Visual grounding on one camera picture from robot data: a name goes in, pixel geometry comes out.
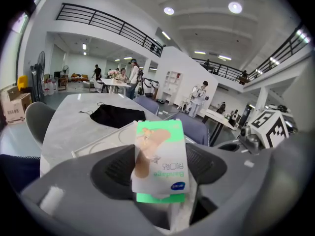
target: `cardboard box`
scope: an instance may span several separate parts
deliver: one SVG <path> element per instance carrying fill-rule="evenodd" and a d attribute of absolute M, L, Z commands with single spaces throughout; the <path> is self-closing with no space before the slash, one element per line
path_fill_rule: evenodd
<path fill-rule="evenodd" d="M 20 95 L 17 86 L 9 87 L 1 92 L 1 102 L 10 102 Z"/>
<path fill-rule="evenodd" d="M 25 110 L 32 103 L 31 94 L 23 93 L 14 98 L 13 100 L 2 101 L 3 114 L 7 124 L 22 123 L 25 121 Z"/>

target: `sofa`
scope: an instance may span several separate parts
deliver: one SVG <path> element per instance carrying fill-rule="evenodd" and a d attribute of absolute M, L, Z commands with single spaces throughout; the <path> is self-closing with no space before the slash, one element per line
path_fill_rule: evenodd
<path fill-rule="evenodd" d="M 89 81 L 89 77 L 86 74 L 76 74 L 71 75 L 71 81 Z"/>

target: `white shirt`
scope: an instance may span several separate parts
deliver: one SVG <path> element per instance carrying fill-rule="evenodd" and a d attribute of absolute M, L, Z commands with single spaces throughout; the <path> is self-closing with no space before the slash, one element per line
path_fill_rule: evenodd
<path fill-rule="evenodd" d="M 201 88 L 197 88 L 197 90 L 192 93 L 191 102 L 196 104 L 196 105 L 201 105 L 202 101 L 205 99 L 205 97 L 206 97 L 206 90 L 201 89 Z"/>
<path fill-rule="evenodd" d="M 131 84 L 138 83 L 138 80 L 137 80 L 138 72 L 139 72 L 139 67 L 135 65 L 131 71 L 131 74 L 130 74 L 130 83 Z"/>

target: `green label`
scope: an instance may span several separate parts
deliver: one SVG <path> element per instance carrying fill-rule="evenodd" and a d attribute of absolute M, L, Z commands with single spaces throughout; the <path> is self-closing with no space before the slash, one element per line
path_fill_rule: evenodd
<path fill-rule="evenodd" d="M 171 137 L 166 142 L 176 142 L 184 139 L 182 122 L 180 120 L 141 121 L 137 125 L 137 135 L 143 135 L 144 129 L 166 129 Z"/>

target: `bandage illustration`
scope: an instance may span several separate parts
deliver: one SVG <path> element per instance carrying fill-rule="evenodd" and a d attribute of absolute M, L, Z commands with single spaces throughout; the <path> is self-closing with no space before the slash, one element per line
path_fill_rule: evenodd
<path fill-rule="evenodd" d="M 166 129 L 143 128 L 142 131 L 144 135 L 136 138 L 136 146 L 140 152 L 136 159 L 134 172 L 138 178 L 145 178 L 149 175 L 150 162 L 157 163 L 160 159 L 155 155 L 158 147 L 171 137 L 171 133 Z"/>

